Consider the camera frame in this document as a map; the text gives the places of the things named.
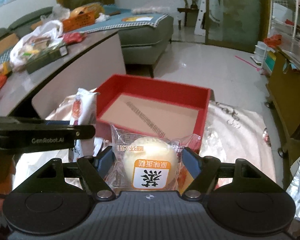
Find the grey sofa ottoman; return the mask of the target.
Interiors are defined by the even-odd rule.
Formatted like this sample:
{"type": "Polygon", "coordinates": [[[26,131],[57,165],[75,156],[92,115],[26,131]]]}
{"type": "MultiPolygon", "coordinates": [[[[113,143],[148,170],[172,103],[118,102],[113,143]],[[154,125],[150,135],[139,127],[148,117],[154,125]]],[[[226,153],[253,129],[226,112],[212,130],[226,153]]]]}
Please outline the grey sofa ottoman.
{"type": "MultiPolygon", "coordinates": [[[[125,65],[148,66],[150,77],[153,77],[157,61],[171,42],[173,17],[155,13],[134,15],[131,10],[115,5],[105,5],[104,9],[105,14],[110,16],[107,21],[79,28],[77,31],[89,34],[117,30],[125,65]]],[[[42,16],[49,16],[51,13],[52,7],[45,7],[24,15],[7,29],[0,28],[0,55],[41,25],[42,16]]]]}

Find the red storage box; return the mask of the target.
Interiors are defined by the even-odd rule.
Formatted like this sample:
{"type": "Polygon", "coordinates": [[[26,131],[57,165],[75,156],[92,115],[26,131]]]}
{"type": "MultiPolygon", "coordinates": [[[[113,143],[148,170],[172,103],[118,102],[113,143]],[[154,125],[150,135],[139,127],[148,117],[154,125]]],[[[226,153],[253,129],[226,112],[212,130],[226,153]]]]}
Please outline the red storage box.
{"type": "Polygon", "coordinates": [[[111,140],[111,126],[166,139],[203,136],[213,90],[114,74],[96,89],[96,136],[111,140]]]}

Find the wooden side cabinet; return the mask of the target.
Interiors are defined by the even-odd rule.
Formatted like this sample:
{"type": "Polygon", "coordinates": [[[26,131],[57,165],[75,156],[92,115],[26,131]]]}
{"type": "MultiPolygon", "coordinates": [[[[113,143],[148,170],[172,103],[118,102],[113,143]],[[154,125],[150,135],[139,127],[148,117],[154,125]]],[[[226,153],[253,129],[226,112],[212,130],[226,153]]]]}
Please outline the wooden side cabinet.
{"type": "Polygon", "coordinates": [[[292,62],[284,52],[278,50],[275,56],[266,88],[285,133],[282,150],[294,162],[300,157],[300,71],[292,69],[292,62]]]}

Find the dark green flat box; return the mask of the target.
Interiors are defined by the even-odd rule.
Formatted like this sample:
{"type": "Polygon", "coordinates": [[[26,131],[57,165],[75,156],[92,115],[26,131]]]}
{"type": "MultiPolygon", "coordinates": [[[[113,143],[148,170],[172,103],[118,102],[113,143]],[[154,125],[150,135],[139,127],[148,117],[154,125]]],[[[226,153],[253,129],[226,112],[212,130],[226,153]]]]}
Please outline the dark green flat box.
{"type": "Polygon", "coordinates": [[[51,62],[56,61],[66,55],[68,55],[68,48],[65,43],[46,48],[37,55],[31,56],[27,60],[27,63],[25,64],[25,70],[29,74],[32,74],[40,68],[43,68],[51,62]]]}

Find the white snack packet with barcode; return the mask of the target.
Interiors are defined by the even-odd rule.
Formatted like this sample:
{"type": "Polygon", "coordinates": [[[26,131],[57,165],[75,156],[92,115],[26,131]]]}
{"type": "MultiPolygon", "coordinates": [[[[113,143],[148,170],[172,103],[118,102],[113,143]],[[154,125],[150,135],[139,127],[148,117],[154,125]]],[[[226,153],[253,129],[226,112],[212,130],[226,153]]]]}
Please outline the white snack packet with barcode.
{"type": "MultiPolygon", "coordinates": [[[[70,125],[93,125],[96,127],[98,92],[79,88],[72,105],[70,125]]],[[[94,135],[91,139],[75,140],[74,148],[69,150],[68,159],[76,162],[85,155],[94,155],[94,135]]]]}

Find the steamed cake snack packet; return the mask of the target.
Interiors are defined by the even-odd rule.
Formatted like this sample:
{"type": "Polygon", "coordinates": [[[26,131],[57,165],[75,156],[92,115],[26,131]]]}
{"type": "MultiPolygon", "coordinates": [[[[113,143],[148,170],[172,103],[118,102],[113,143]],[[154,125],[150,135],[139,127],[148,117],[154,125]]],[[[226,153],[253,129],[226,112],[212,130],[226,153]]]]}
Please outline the steamed cake snack packet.
{"type": "Polygon", "coordinates": [[[106,176],[106,183],[121,191],[181,190],[187,181],[182,150],[196,151],[202,137],[197,134],[181,139],[146,136],[111,125],[111,142],[115,163],[106,176]]]}

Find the orange plastic basket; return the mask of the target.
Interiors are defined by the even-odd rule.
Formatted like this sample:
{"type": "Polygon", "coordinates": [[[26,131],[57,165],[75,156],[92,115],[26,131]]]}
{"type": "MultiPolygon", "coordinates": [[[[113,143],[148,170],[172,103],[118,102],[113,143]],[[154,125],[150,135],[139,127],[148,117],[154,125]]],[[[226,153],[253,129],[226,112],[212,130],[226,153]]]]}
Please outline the orange plastic basket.
{"type": "Polygon", "coordinates": [[[93,25],[95,23],[94,12],[87,12],[83,14],[79,14],[75,17],[71,17],[69,19],[63,20],[63,32],[68,33],[70,31],[74,31],[76,29],[80,29],[89,25],[93,25]]]}

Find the white plastic bag of snacks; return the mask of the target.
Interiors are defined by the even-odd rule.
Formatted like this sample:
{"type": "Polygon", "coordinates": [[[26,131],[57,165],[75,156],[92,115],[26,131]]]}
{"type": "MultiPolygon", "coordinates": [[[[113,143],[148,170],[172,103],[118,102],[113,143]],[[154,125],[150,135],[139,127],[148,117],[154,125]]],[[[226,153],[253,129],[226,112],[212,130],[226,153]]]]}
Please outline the white plastic bag of snacks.
{"type": "Polygon", "coordinates": [[[10,52],[12,71],[20,72],[29,62],[63,46],[62,34],[62,22],[53,20],[38,26],[33,32],[22,37],[10,52]]]}

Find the floral shiny tablecloth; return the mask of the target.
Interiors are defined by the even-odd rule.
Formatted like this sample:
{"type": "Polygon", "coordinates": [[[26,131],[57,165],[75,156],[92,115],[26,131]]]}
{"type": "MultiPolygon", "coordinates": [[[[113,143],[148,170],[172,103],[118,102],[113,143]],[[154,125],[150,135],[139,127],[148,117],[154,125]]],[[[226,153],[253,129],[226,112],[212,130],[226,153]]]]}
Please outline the floral shiny tablecloth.
{"type": "MultiPolygon", "coordinates": [[[[67,96],[46,119],[69,121],[74,101],[75,95],[67,96]]],[[[223,163],[234,163],[238,158],[246,159],[278,182],[269,134],[262,116],[256,112],[210,101],[199,155],[211,155],[223,163]]],[[[12,189],[52,158],[61,158],[63,163],[67,163],[69,150],[21,155],[16,164],[12,189]]]]}

